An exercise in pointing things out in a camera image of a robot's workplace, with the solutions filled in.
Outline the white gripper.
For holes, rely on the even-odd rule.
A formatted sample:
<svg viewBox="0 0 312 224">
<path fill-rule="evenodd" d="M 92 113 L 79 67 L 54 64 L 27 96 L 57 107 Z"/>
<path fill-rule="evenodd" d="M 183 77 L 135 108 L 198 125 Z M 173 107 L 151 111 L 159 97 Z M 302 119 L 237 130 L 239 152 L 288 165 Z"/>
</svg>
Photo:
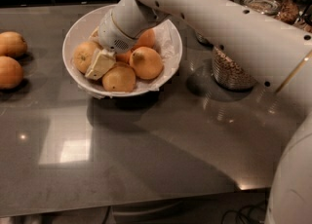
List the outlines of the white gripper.
<svg viewBox="0 0 312 224">
<path fill-rule="evenodd" d="M 100 20 L 98 28 L 89 36 L 90 41 L 99 42 L 104 49 L 94 52 L 91 65 L 85 73 L 87 79 L 100 79 L 116 63 L 115 53 L 121 54 L 130 50 L 141 34 L 141 30 L 134 36 L 124 33 L 114 22 L 112 13 L 113 8 L 110 7 Z"/>
</svg>

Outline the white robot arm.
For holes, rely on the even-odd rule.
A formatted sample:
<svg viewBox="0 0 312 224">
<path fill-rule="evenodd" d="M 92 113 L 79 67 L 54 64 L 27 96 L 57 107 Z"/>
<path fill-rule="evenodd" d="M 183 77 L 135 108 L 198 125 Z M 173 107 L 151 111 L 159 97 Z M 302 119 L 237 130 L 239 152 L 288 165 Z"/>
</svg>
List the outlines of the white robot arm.
<svg viewBox="0 0 312 224">
<path fill-rule="evenodd" d="M 107 50 L 129 50 L 139 34 L 182 19 L 305 117 L 277 167 L 265 224 L 312 224 L 312 41 L 306 32 L 228 0 L 120 0 L 100 21 Z"/>
</svg>

